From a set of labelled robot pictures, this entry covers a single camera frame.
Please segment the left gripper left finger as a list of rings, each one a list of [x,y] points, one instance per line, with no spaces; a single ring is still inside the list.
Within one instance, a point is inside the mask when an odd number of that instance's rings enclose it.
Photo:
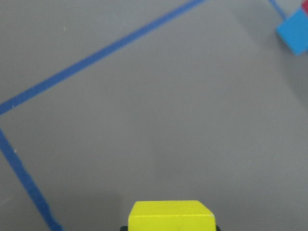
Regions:
[[[128,231],[128,226],[122,226],[119,231]]]

